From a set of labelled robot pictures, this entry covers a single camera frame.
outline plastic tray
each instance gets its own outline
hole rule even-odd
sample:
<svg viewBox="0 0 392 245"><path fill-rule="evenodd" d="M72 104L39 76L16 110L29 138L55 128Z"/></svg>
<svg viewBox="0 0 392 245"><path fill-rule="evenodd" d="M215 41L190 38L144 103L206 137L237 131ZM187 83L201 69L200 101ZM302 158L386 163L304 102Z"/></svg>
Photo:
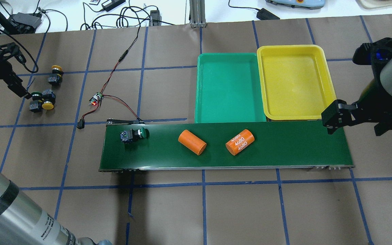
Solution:
<svg viewBox="0 0 392 245"><path fill-rule="evenodd" d="M258 48L264 113L273 120L315 120L336 100L328 64L317 45Z"/></svg>
<svg viewBox="0 0 392 245"><path fill-rule="evenodd" d="M257 55L207 53L198 59L195 123L266 121Z"/></svg>

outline metal frame post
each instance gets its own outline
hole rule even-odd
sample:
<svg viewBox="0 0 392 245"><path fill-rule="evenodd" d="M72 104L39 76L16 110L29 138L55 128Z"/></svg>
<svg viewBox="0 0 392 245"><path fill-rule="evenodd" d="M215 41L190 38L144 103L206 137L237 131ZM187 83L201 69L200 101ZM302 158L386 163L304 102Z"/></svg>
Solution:
<svg viewBox="0 0 392 245"><path fill-rule="evenodd" d="M190 26L191 28L206 27L205 0L190 0Z"/></svg>

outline black cable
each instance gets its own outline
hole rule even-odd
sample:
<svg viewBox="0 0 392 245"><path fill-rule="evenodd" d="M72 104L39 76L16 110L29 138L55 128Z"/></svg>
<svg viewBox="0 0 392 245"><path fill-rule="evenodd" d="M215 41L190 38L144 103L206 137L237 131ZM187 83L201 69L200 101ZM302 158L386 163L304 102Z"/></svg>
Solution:
<svg viewBox="0 0 392 245"><path fill-rule="evenodd" d="M48 23L48 29L46 29L46 31L45 31L45 34L46 34L46 33L48 33L49 28L51 27L51 19L49 18L49 16L48 16L45 12L42 12L42 13L46 16L46 18L48 18L48 21L49 21L49 23Z"/></svg>
<svg viewBox="0 0 392 245"><path fill-rule="evenodd" d="M1 29L0 29L0 32L6 34L8 37L13 39L13 41L15 41L23 50L25 50L25 52L28 54L28 56L30 56L31 60L34 62L34 67L36 68L36 70L31 71L30 69L27 68L27 66L25 64L23 64L23 67L25 67L25 69L30 73L37 73L39 71L39 66L37 65L36 60L33 59L33 56L30 54L30 52L28 52L28 50L18 40L16 40L12 35L8 34L6 31L3 31Z"/></svg>
<svg viewBox="0 0 392 245"><path fill-rule="evenodd" d="M36 78L33 78L33 80L31 81L31 83L25 88L25 90L28 91L28 89L31 87L31 85L33 85L33 82L34 82L35 79L36 79Z"/></svg>
<svg viewBox="0 0 392 245"><path fill-rule="evenodd" d="M84 2L83 2L84 23L81 25L80 31L81 31L81 29L83 28L84 25L86 26L86 30L91 28L91 26L89 26L89 25L87 24L87 21L86 21L86 6L89 7L90 10L92 10L92 11L95 12L95 13L100 13L100 12L104 11L104 8L100 9L99 11L93 10L92 7L90 7L87 3L84 3Z"/></svg>
<svg viewBox="0 0 392 245"><path fill-rule="evenodd" d="M39 3L40 3L40 0L38 0L38 1L37 1L36 9L34 9L34 12L33 12L33 14L35 14L35 13L36 13L36 11L37 11L37 9L39 8Z"/></svg>
<svg viewBox="0 0 392 245"><path fill-rule="evenodd" d="M94 23L95 29L98 29L98 28L96 27L96 25L99 25L99 26L101 27L101 29L104 29L104 27L103 27L99 22L95 22L95 23Z"/></svg>
<svg viewBox="0 0 392 245"><path fill-rule="evenodd" d="M2 4L1 0L0 0L0 5L3 7L3 9L7 12L8 16L10 17L11 14L9 11L7 11L7 9L4 7L4 5Z"/></svg>
<svg viewBox="0 0 392 245"><path fill-rule="evenodd" d="M260 9L252 8L252 7L237 7L237 6L231 6L231 0L228 0L228 6L230 6L231 8L238 8L238 9L255 9L255 10L257 10L257 11L260 11Z"/></svg>
<svg viewBox="0 0 392 245"><path fill-rule="evenodd" d="M98 20L99 18L102 18L102 17L105 17L105 16L121 16L121 15L120 15L120 14L103 14L103 15L100 15L100 16L96 17L96 18L93 20L92 23L97 22L97 20ZM129 18L129 19L140 19L140 20L142 20L140 23L143 23L144 21L149 20L149 17L143 19L143 18L137 18L137 17L132 17L132 16L125 16L125 18ZM157 22L161 22L161 23L165 23L165 24L168 24L168 25L174 25L174 24L172 24L172 23L168 23L168 22L161 21L161 20L156 20L156 21L157 21ZM83 23L83 24L81 25L80 30L82 29L82 27L83 27L84 25L85 25L86 27L90 27L87 23Z"/></svg>
<svg viewBox="0 0 392 245"><path fill-rule="evenodd" d="M64 16L64 18L66 19L66 29L64 30L64 31L67 31L67 28L69 27L69 22L67 21L67 16L64 14L64 13L62 13L62 12L60 12L60 11L58 11L58 10L55 10L55 9L44 9L44 10L40 10L41 12L42 11L55 11L55 12L58 12L58 13L60 13L60 14L62 14L63 16Z"/></svg>

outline yellow tray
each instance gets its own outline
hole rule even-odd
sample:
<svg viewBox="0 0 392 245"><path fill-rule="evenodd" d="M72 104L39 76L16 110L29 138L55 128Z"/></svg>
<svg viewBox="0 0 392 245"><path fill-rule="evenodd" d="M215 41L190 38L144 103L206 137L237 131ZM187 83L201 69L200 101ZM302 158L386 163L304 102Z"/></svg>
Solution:
<svg viewBox="0 0 392 245"><path fill-rule="evenodd" d="M321 113L336 100L325 54L319 46L262 46L257 58L268 118L321 119Z"/></svg>

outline red wire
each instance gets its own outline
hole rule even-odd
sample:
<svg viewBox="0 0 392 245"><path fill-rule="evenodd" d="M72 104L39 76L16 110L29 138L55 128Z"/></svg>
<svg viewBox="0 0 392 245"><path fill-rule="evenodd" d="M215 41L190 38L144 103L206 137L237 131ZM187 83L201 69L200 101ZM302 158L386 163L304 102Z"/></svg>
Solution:
<svg viewBox="0 0 392 245"><path fill-rule="evenodd" d="M125 101L123 101L122 99L120 99L120 98L118 98L118 97L116 97L116 96L111 96L111 95L103 95L103 96L104 96L104 97L110 97L111 99L114 99L115 101L117 101L117 102L123 104L126 108L128 108L128 110L131 111L131 113L132 113L136 118L138 118L137 114L136 114L136 113L129 107L129 105L128 105Z"/></svg>
<svg viewBox="0 0 392 245"><path fill-rule="evenodd" d="M110 73L109 78L107 79L107 82L105 82L104 85L102 86L101 94L104 92L104 90L105 90L107 84L110 82L110 79L112 78L113 73L116 71L116 68L117 68L117 66L119 65L119 63L120 63L120 62L117 62L117 63L116 63L116 65L114 66L113 70L112 70L111 73ZM128 105L125 101L123 101L122 99L120 99L120 98L118 98L118 97L116 97L116 96L111 96L111 95L104 95L104 94L103 94L103 96L104 96L104 97L109 97L109 98L114 99L115 101L117 101L117 102L123 104L126 108L128 108L128 110L131 111L131 113L132 113L137 119L139 119L139 117L137 116L137 114L136 114L136 113L129 107L129 105ZM102 100L99 101L99 103L97 104L97 106L96 106L95 109L91 110L91 111L88 112L88 113L85 113L83 116L81 116L81 118L84 120L84 117L85 117L85 116L87 116L87 115L90 114L90 113L94 113L97 109L99 109L99 107L101 107L101 103L102 103Z"/></svg>
<svg viewBox="0 0 392 245"><path fill-rule="evenodd" d="M119 65L119 62L116 63L116 65L114 66L113 70L112 70L111 73L110 73L109 79L107 79L107 82L105 82L104 85L102 86L101 93L104 92L105 87L106 87L107 84L110 82L110 79L112 78L113 73L115 72L115 70L116 70L116 68L117 68L118 65Z"/></svg>

